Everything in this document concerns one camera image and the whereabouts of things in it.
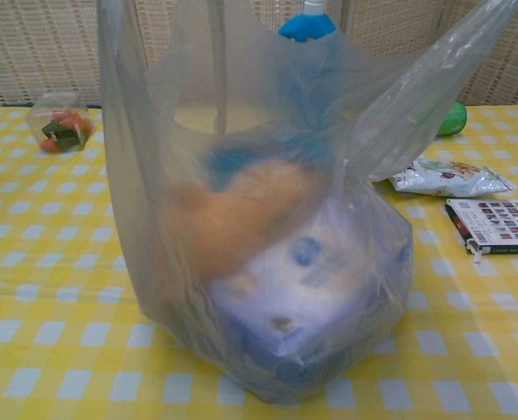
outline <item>small plastic container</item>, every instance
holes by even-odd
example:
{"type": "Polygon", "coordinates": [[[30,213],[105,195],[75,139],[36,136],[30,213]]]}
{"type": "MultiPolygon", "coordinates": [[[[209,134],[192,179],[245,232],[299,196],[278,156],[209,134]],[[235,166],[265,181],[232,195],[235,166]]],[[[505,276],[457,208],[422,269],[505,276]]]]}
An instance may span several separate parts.
{"type": "Polygon", "coordinates": [[[48,153],[81,151],[94,125],[78,92],[49,92],[25,118],[39,148],[48,153]]]}

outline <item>translucent plastic bag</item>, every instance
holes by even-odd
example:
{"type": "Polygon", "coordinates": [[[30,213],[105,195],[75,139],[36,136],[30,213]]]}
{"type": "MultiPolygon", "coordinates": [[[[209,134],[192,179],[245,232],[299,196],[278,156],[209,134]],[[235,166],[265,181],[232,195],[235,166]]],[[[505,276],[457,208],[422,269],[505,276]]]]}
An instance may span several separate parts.
{"type": "Polygon", "coordinates": [[[517,4],[384,58],[339,32],[282,38],[248,0],[183,0],[147,66],[133,2],[100,0],[109,186],[143,312],[271,401],[361,360],[412,277],[410,225],[366,181],[432,140],[517,4]]]}

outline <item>bottle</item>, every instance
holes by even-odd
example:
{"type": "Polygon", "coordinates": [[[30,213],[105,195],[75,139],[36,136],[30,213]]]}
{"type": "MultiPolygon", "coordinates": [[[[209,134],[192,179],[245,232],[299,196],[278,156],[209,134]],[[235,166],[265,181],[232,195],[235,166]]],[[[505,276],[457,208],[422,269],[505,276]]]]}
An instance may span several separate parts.
{"type": "Polygon", "coordinates": [[[453,107],[450,109],[447,117],[440,126],[437,135],[451,136],[452,134],[458,134],[467,123],[467,109],[463,102],[455,101],[453,107]]]}
{"type": "Polygon", "coordinates": [[[319,39],[337,28],[325,13],[325,0],[305,0],[304,13],[286,22],[279,33],[297,42],[319,39]]]}

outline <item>yellow checkered tablecloth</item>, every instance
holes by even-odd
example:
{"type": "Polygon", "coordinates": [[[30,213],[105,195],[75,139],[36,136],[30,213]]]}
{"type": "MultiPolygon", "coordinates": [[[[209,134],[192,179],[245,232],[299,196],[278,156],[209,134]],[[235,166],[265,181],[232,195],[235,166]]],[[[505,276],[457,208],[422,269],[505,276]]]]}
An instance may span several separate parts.
{"type": "MultiPolygon", "coordinates": [[[[376,186],[414,228],[408,310],[325,393],[271,406],[140,314],[100,112],[83,152],[49,156],[27,111],[0,108],[0,419],[518,418],[518,255],[473,263],[443,199],[376,186]]],[[[425,156],[488,165],[518,186],[518,106],[470,108],[463,134],[425,156]]]]}

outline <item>book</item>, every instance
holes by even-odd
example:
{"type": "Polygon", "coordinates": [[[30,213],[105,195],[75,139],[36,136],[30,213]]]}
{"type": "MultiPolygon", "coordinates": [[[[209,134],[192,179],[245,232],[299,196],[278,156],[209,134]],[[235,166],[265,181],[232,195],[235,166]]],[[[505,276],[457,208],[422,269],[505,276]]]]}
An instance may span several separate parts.
{"type": "Polygon", "coordinates": [[[448,199],[445,211],[473,254],[518,254],[518,199],[448,199]]]}

